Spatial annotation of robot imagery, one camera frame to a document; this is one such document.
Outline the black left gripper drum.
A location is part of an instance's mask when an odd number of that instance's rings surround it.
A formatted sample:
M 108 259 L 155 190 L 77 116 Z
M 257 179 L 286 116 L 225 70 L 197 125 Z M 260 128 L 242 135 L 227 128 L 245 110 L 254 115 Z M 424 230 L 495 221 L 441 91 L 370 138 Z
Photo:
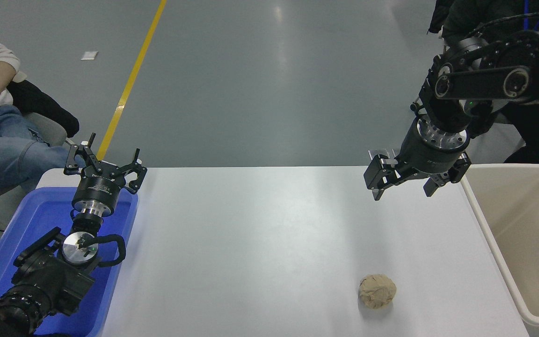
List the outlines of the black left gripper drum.
M 83 201 L 94 200 L 106 206 L 116 206 L 123 187 L 116 181 L 104 177 L 82 177 L 72 199 L 72 205 L 77 206 Z

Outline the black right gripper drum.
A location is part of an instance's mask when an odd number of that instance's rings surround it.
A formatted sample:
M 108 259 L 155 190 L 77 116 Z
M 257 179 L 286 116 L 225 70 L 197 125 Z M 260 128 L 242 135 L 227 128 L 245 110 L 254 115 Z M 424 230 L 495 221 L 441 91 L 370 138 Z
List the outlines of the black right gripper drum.
M 411 125 L 398 154 L 398 174 L 442 174 L 466 150 L 466 131 L 444 132 L 433 125 Z

